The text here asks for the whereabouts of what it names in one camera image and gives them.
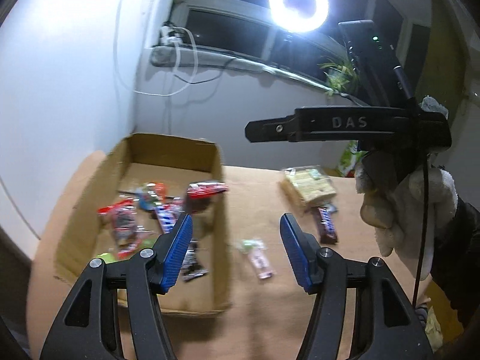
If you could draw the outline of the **right white gloved hand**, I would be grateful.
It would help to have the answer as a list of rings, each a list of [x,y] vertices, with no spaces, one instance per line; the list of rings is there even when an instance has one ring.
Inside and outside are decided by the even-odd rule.
[[[434,238],[459,204],[452,175],[428,160],[451,143],[448,110],[426,96],[418,118],[368,149],[355,167],[356,191],[363,196],[360,217],[374,228],[380,254],[397,254],[421,280],[432,270]]]

